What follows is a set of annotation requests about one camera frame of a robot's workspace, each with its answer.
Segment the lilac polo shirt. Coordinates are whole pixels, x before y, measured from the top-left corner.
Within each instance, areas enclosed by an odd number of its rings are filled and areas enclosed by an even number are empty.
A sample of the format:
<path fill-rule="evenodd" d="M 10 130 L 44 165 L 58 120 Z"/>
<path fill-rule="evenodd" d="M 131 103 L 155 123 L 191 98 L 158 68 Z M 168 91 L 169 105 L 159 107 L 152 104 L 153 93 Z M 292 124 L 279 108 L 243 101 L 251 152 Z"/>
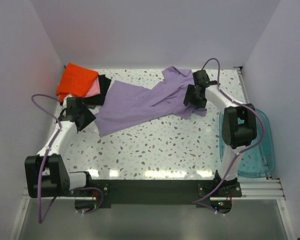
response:
<path fill-rule="evenodd" d="M 193 72 L 170 66 L 162 71 L 164 80 L 153 88 L 114 81 L 103 106 L 95 115 L 101 137 L 170 114 L 188 119 L 191 114 L 206 116 L 205 108 L 184 105 L 187 87 L 193 84 Z"/>

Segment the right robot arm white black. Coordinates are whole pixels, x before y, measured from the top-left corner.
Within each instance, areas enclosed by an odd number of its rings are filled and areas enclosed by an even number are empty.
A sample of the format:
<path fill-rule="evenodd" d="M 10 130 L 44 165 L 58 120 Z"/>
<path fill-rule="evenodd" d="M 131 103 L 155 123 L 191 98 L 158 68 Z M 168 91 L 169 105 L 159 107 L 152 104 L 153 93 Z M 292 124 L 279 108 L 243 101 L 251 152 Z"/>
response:
<path fill-rule="evenodd" d="M 238 178 L 243 150 L 257 138 L 255 107 L 227 95 L 205 70 L 196 71 L 192 76 L 194 84 L 188 85 L 183 104 L 203 109 L 211 102 L 223 115 L 220 136 L 226 147 L 215 173 L 217 181 L 212 185 L 213 192 L 223 197 L 231 190 L 229 181 Z"/>

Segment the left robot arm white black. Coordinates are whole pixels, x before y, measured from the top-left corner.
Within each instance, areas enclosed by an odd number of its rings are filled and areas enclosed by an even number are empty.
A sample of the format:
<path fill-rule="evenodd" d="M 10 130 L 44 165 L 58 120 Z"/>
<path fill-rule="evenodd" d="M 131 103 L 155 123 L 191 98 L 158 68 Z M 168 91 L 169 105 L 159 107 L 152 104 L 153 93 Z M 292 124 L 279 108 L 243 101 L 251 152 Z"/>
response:
<path fill-rule="evenodd" d="M 75 190 L 89 196 L 94 184 L 88 171 L 70 172 L 64 163 L 64 155 L 75 136 L 95 119 L 82 97 L 68 97 L 65 108 L 55 119 L 54 131 L 44 147 L 34 156 L 25 159 L 25 175 L 28 194 L 37 198 L 65 197 Z"/>

